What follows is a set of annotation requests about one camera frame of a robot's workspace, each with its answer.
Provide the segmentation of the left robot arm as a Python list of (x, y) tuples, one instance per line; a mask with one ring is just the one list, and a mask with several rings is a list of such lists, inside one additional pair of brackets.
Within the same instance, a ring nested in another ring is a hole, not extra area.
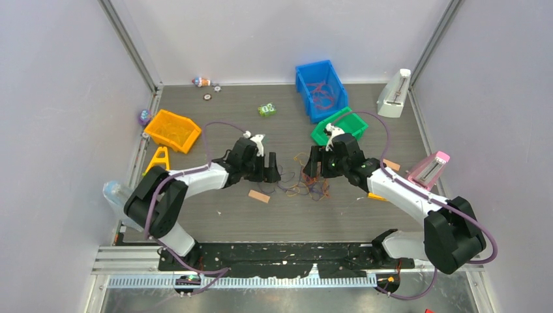
[(165, 170), (154, 166), (124, 202), (123, 212), (142, 227), (144, 234), (175, 253), (185, 270), (194, 269), (200, 253), (197, 241), (180, 225), (178, 217), (186, 199), (228, 188), (241, 180), (277, 183), (281, 180), (277, 154), (265, 152), (261, 134), (239, 138), (221, 158), (187, 170)]

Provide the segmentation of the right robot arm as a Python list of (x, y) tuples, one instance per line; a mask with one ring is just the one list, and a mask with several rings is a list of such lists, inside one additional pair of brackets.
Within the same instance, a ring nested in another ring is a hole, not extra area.
[(372, 259), (390, 267), (397, 259), (429, 261), (452, 274), (486, 249), (487, 242), (468, 200), (447, 199), (395, 174), (384, 162), (368, 158), (351, 134), (339, 134), (328, 145), (313, 145), (303, 170), (309, 177), (345, 177), (366, 193), (385, 198), (422, 226), (420, 232), (388, 230), (372, 241)]

